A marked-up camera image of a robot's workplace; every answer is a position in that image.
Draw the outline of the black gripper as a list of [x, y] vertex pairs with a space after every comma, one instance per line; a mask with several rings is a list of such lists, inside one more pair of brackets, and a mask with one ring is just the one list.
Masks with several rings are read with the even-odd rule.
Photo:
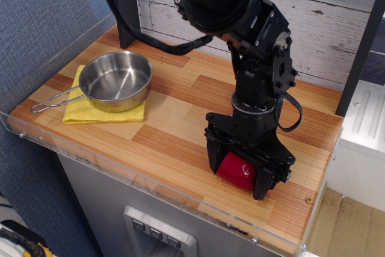
[[232, 116], [207, 113], [205, 129], [209, 166], [214, 174], [229, 152], [259, 168], [253, 198], [263, 200], [276, 183], [291, 177], [294, 155], [277, 137], [274, 116], [250, 117], [235, 112]]

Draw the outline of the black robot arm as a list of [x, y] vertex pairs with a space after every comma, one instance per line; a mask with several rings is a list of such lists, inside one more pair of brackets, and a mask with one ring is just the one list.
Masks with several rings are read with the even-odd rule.
[[194, 28], [227, 43], [235, 74], [233, 113], [208, 113], [211, 170], [262, 200], [291, 176], [295, 157], [277, 137], [284, 102], [295, 86], [288, 21], [269, 0], [174, 0]]

